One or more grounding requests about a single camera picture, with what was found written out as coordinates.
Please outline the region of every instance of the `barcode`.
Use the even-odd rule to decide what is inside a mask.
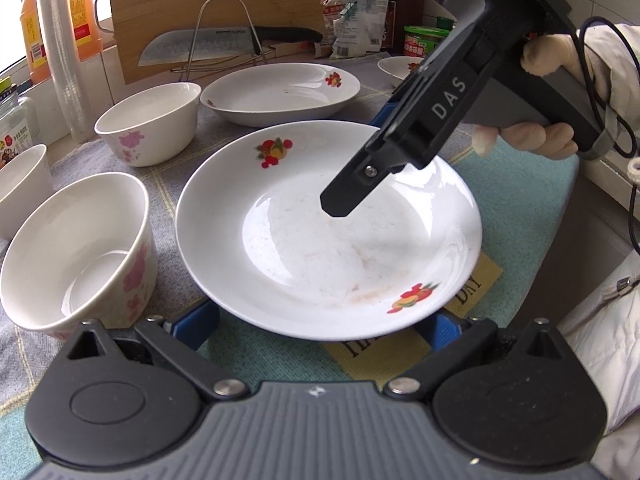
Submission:
[[[31,47],[31,57],[33,57],[34,61],[42,57],[42,51],[39,44],[35,44]]]

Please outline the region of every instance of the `person's hand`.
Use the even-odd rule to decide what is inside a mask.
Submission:
[[[596,92],[607,101],[609,69],[588,47],[585,48],[585,56],[589,72],[595,81]],[[537,76],[548,75],[562,66],[584,85],[578,54],[570,36],[556,34],[529,41],[524,47],[520,63],[524,70]],[[572,140],[574,129],[565,123],[552,124],[546,128],[536,123],[519,123],[508,128],[476,125],[471,146],[478,155],[487,156],[498,135],[517,150],[536,153],[553,160],[567,158],[578,151],[578,146]]]

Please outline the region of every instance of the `white plate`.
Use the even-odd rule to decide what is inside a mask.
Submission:
[[[405,77],[418,68],[423,59],[411,56],[385,57],[378,62],[378,68],[388,75],[389,82],[393,86],[398,86]]]
[[[255,326],[322,341],[395,332],[453,298],[476,264],[482,227],[446,162],[387,177],[347,218],[320,207],[320,192],[375,131],[281,124],[210,156],[175,218],[180,255],[200,288]]]
[[[325,119],[360,91],[340,68],[316,63],[274,63],[225,75],[207,86],[200,101],[228,121],[263,128]]]

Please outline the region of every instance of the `black knife handle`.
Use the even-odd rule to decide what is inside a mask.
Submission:
[[[275,41],[277,43],[297,43],[299,41],[312,41],[320,43],[322,34],[311,28],[303,27],[255,27],[256,34],[260,44],[263,41]],[[260,54],[260,47],[255,41],[255,37],[251,35],[254,42],[254,50],[256,54]]]

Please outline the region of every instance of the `knife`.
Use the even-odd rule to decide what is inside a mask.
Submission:
[[[172,30],[151,40],[140,55],[138,66],[165,63],[186,63],[189,59],[193,29]],[[320,43],[322,34],[302,27],[255,27],[258,41],[297,43],[312,41]],[[193,61],[218,57],[260,54],[260,45],[255,41],[249,27],[201,28],[198,31]]]

